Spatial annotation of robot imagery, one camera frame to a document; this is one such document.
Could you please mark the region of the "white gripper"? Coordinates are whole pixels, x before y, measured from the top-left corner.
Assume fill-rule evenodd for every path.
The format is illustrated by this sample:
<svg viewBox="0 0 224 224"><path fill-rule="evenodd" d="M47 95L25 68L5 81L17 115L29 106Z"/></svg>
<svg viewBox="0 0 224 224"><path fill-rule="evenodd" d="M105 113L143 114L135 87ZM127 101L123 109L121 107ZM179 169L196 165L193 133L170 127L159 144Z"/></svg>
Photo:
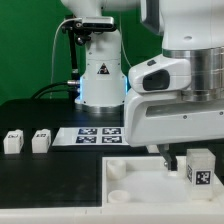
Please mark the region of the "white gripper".
<svg viewBox="0 0 224 224"><path fill-rule="evenodd" d="M168 144L224 138L224 100L186 102L190 62L158 55L129 70L125 98L125 139L133 147L158 145L169 171L177 159Z"/></svg>

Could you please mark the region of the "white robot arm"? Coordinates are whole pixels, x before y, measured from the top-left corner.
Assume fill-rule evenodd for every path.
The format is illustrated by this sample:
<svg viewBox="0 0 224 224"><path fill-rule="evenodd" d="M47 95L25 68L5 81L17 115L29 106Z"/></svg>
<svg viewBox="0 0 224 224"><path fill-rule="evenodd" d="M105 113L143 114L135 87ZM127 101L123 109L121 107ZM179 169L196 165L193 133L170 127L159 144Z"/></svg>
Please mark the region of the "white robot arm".
<svg viewBox="0 0 224 224"><path fill-rule="evenodd" d="M86 71L77 104L91 112L124 109L126 141L157 146L170 170L173 143L224 138L224 0L61 0L75 16ZM121 34L105 14L139 8L160 40L159 55L121 79Z"/></svg>

